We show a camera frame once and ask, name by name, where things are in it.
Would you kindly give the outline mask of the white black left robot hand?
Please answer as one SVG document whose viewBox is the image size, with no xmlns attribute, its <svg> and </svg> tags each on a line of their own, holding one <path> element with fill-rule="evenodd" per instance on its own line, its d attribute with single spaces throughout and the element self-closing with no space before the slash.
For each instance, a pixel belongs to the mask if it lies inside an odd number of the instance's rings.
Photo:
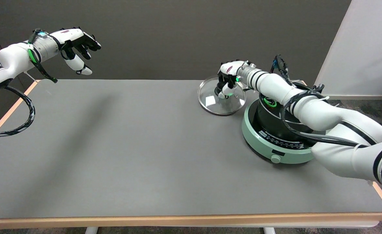
<svg viewBox="0 0 382 234">
<path fill-rule="evenodd" d="M 61 57 L 76 74 L 92 74 L 91 68 L 85 64 L 84 60 L 73 49 L 76 49 L 85 59 L 90 60 L 91 55 L 89 51 L 101 49 L 101 44 L 93 35 L 85 33 L 81 28 L 70 28 L 53 32 L 49 36 L 57 42 Z"/>
</svg>

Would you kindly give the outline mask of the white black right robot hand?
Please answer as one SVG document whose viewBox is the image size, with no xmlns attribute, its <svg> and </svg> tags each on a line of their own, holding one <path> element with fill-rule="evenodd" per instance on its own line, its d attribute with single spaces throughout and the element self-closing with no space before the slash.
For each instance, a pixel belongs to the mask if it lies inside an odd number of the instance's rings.
<svg viewBox="0 0 382 234">
<path fill-rule="evenodd" d="M 218 83 L 215 88 L 215 94 L 220 99 L 228 99 L 235 93 L 237 83 L 240 79 L 237 77 L 241 67 L 250 65 L 249 61 L 235 60 L 222 63 L 218 71 Z"/>
</svg>

